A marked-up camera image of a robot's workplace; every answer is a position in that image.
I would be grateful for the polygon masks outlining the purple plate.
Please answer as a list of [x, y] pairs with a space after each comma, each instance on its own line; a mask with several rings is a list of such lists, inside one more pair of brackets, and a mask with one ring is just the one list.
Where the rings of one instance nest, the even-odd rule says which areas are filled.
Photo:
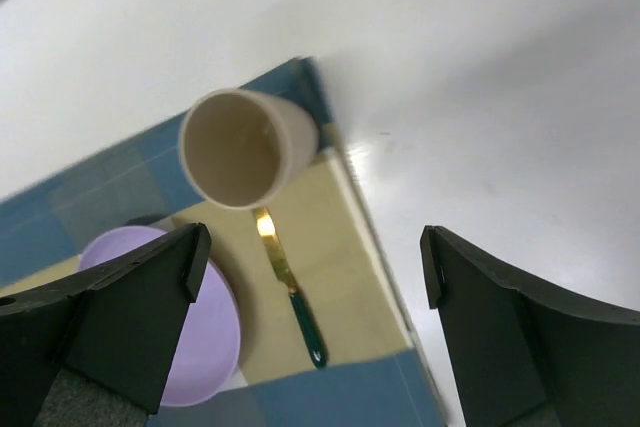
[[[152, 226], [123, 226], [92, 240], [80, 254], [78, 269], [92, 268], [164, 235]], [[234, 294], [211, 261], [197, 301], [189, 307], [161, 399], [163, 407], [190, 407], [217, 394], [237, 369], [240, 316]]]

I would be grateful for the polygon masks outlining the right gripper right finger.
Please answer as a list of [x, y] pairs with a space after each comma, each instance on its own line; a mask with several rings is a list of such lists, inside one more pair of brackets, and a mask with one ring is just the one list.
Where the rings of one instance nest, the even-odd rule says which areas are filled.
[[639, 314], [512, 266], [441, 226], [420, 239], [469, 426], [636, 426]]

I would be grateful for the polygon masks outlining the green handled gold knife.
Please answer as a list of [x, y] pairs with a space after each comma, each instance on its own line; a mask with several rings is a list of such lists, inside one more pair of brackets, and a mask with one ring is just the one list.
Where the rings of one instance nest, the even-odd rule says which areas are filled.
[[275, 223], [266, 207], [253, 210], [256, 230], [265, 248], [276, 279], [286, 286], [310, 360], [316, 369], [327, 366], [329, 356], [321, 332], [309, 308], [304, 292], [292, 273]]

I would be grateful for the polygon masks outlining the blue tan white placemat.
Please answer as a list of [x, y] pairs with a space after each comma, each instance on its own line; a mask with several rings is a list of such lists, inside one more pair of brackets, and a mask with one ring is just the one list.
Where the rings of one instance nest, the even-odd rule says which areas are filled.
[[312, 365], [295, 316], [246, 211], [222, 209], [188, 183], [173, 117], [1, 204], [1, 291], [72, 274], [102, 233], [128, 224], [206, 224], [211, 256], [241, 320], [236, 377], [207, 402], [164, 407], [154, 426], [441, 426], [428, 374], [388, 281], [338, 149], [311, 59], [249, 83], [309, 111], [322, 127], [313, 164], [270, 210], [329, 352]]

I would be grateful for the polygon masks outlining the beige cup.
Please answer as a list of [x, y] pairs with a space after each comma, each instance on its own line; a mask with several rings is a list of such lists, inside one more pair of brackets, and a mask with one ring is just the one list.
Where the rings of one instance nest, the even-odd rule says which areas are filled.
[[214, 91], [181, 122], [178, 153], [194, 190], [222, 208], [271, 201], [316, 156], [320, 133], [292, 101], [246, 89]]

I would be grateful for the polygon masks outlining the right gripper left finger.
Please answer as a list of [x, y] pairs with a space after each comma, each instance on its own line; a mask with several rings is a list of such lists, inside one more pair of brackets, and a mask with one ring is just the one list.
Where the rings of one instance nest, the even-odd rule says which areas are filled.
[[201, 223], [1, 299], [4, 426], [143, 426], [159, 410], [211, 236]]

